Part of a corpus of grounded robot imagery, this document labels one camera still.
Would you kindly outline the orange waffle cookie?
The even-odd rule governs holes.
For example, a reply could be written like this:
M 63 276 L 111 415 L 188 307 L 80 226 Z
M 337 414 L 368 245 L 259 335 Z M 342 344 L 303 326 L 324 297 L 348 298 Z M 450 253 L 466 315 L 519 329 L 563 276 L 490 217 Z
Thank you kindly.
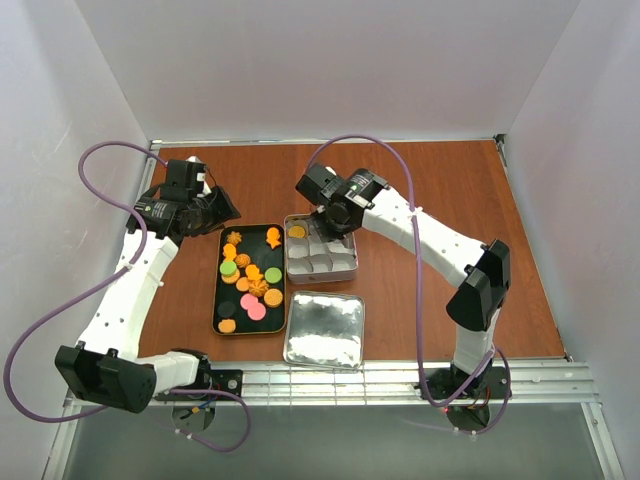
M 293 225 L 288 230 L 288 236 L 290 238 L 304 239 L 307 236 L 307 231 L 303 226 Z

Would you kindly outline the black cookie tray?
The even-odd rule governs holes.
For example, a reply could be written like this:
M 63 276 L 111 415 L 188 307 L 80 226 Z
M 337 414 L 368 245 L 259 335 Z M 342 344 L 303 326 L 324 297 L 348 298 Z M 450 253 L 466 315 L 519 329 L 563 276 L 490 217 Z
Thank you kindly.
M 222 230 L 212 325 L 219 335 L 275 334 L 286 324 L 284 229 L 277 224 Z

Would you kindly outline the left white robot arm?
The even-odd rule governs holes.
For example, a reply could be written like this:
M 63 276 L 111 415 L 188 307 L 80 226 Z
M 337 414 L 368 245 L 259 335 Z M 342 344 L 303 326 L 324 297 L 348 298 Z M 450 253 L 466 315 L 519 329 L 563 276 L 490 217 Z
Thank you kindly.
M 104 297 L 73 347 L 62 346 L 55 366 L 76 398 L 142 412 L 159 394 L 179 389 L 208 396 L 212 387 L 206 354 L 173 349 L 142 358 L 139 342 L 162 278 L 187 237 L 223 228 L 241 214 L 220 186 L 202 194 L 174 191 L 169 198 L 154 186 L 135 203 L 126 224 L 121 261 L 124 274 Z

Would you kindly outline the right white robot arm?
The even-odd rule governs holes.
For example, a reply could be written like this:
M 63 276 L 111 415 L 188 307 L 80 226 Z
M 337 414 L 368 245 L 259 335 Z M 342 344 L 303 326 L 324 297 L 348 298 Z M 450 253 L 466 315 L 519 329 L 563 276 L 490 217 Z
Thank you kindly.
M 495 354 L 497 319 L 511 285 L 510 249 L 500 240 L 483 243 L 449 228 L 412 206 L 377 174 L 360 168 L 348 178 L 313 165 L 296 190 L 314 206 L 312 218 L 324 240 L 363 228 L 415 254 L 455 288 L 446 305 L 456 325 L 449 370 L 426 378 L 424 398 L 471 395 L 483 386 Z

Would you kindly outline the orange star cookie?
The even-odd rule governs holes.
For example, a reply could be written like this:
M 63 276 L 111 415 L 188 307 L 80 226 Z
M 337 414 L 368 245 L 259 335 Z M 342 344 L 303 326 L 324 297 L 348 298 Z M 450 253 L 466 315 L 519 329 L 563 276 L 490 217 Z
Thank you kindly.
M 242 234 L 238 231 L 231 231 L 227 236 L 226 236 L 226 242 L 237 246 L 239 243 L 242 242 Z

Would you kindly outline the orange fish cookie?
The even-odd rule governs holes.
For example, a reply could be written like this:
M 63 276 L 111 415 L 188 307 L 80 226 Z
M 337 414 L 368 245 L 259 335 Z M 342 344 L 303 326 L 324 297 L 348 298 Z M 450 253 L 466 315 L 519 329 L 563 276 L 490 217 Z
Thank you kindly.
M 270 227 L 266 232 L 266 243 L 270 246 L 272 250 L 275 250 L 277 247 L 281 246 L 281 232 L 278 227 Z

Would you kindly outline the green topped sandwich cookie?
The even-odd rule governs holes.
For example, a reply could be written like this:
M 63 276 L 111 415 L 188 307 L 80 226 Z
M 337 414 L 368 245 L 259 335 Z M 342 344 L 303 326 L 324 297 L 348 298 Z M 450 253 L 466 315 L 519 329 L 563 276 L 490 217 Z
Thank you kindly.
M 219 266 L 221 281 L 225 284 L 235 284 L 240 278 L 239 267 L 233 260 L 224 260 Z

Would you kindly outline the orange bear cookie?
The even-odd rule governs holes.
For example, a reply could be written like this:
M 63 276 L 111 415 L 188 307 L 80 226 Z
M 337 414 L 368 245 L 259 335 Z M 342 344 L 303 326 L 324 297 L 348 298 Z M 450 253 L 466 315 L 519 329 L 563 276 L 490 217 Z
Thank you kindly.
M 263 274 L 261 273 L 261 270 L 258 266 L 256 266 L 255 264 L 250 264 L 245 268 L 245 274 L 247 276 L 247 278 L 254 282 L 254 281 L 260 281 L 263 279 Z

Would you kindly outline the orange flower cookie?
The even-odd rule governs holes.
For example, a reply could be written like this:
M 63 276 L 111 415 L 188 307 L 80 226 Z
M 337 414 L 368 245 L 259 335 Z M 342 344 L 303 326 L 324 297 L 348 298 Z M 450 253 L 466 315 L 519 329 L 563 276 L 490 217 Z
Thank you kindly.
M 270 285 L 266 280 L 251 280 L 249 282 L 248 292 L 257 298 L 261 298 L 269 289 Z

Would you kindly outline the pink sandwich cookie upper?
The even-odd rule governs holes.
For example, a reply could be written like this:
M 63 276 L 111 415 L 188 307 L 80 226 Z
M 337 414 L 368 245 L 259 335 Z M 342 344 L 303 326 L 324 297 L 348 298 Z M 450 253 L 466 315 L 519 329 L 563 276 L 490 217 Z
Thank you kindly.
M 240 306 L 244 310 L 250 310 L 255 304 L 259 303 L 259 298 L 250 293 L 245 293 L 240 299 Z

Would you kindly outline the pink sandwich cookie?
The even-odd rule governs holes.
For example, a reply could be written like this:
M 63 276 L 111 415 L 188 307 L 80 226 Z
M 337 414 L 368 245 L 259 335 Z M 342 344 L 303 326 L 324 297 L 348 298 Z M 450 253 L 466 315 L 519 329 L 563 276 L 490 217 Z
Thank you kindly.
M 261 304 L 253 304 L 248 310 L 247 315 L 252 321 L 261 321 L 265 318 L 267 313 L 266 307 Z
M 250 293 L 245 293 L 240 299 L 240 306 L 244 310 L 250 310 L 255 304 L 259 303 L 259 298 Z

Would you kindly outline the pink sandwich cookie lower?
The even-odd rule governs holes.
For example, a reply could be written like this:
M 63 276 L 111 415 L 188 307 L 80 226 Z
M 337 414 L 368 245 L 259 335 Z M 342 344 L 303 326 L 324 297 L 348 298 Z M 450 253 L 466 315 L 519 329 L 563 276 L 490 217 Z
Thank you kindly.
M 267 313 L 266 307 L 261 304 L 253 304 L 248 310 L 247 315 L 252 321 L 261 321 L 265 318 Z

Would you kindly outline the silver tin lid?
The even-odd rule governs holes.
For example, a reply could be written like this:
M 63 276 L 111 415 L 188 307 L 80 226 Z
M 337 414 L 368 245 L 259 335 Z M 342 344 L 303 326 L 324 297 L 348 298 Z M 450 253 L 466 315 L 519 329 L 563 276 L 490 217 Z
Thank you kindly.
M 297 291 L 291 297 L 283 360 L 356 370 L 363 361 L 365 302 L 357 295 Z

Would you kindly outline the orange scalloped cookie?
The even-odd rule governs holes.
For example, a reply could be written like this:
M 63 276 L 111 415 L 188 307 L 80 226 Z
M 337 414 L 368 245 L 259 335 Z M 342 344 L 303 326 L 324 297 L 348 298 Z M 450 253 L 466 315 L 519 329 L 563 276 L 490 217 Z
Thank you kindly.
M 231 334 L 236 330 L 236 322 L 234 319 L 222 319 L 217 324 L 217 329 L 222 334 Z

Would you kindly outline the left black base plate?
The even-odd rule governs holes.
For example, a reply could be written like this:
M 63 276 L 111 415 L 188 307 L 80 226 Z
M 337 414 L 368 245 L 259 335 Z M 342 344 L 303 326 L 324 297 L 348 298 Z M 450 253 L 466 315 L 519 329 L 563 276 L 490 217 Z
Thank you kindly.
M 241 397 L 243 379 L 244 372 L 240 369 L 209 369 L 204 374 L 204 386 Z

